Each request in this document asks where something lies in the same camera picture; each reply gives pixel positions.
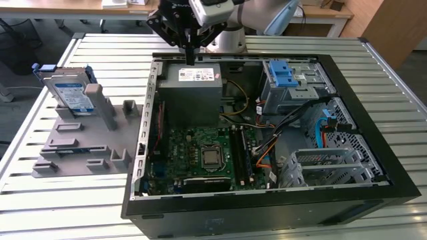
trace desk leg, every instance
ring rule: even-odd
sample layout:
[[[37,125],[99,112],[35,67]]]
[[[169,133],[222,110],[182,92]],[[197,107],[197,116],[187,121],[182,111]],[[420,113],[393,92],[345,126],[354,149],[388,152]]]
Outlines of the desk leg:
[[[65,19],[55,19],[57,25],[61,29],[63,29],[66,27],[65,25]]]
[[[101,28],[101,33],[102,34],[107,34],[109,33],[109,30],[106,29],[106,20],[105,19],[102,19],[99,21],[99,28]]]
[[[345,29],[347,18],[335,18],[334,19],[334,25],[329,31],[327,37],[329,38],[339,38],[342,35],[342,31]]]
[[[0,83],[0,100],[6,103],[10,103],[14,101],[14,95],[10,92],[10,90],[2,85],[2,83]]]

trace motherboard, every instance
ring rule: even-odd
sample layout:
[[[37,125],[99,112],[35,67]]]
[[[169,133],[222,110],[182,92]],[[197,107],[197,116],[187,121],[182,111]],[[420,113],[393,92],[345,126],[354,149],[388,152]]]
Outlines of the motherboard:
[[[167,138],[167,158],[151,166],[151,194],[266,188],[263,171],[253,171],[253,128],[173,128]]]

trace ram slot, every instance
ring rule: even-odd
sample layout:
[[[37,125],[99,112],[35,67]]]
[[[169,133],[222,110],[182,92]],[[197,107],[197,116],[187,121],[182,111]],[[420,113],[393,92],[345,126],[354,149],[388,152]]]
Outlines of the ram slot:
[[[245,186],[249,182],[250,176],[246,166],[246,153],[243,145],[242,130],[235,128],[230,129],[230,144],[231,144],[231,156],[235,174],[235,184]]]
[[[246,166],[246,175],[249,178],[250,183],[254,182],[254,171],[253,171],[253,164],[251,164],[251,152],[249,148],[249,143],[247,142],[247,137],[246,137],[246,132],[241,128],[241,135],[242,135],[242,143],[243,143],[243,154],[245,154],[245,166]]]

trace open computer tower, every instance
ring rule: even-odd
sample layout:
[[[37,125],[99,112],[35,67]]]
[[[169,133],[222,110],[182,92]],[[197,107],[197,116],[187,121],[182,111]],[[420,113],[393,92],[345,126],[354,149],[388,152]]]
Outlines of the open computer tower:
[[[151,239],[347,224],[421,195],[329,55],[154,55],[122,217]]]

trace metal workbench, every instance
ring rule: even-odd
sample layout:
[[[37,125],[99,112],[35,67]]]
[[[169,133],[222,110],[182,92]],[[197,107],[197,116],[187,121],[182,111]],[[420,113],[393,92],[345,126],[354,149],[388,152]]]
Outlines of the metal workbench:
[[[251,53],[333,56],[424,196],[349,225],[203,239],[426,239],[427,111],[370,44],[343,38],[249,36],[247,49]],[[145,103],[151,55],[177,51],[157,35],[87,34],[73,39],[59,65],[89,63],[114,104],[125,99]],[[126,174],[31,176],[58,116],[55,106],[45,88],[0,161],[0,238],[146,239],[131,221],[121,218]]]

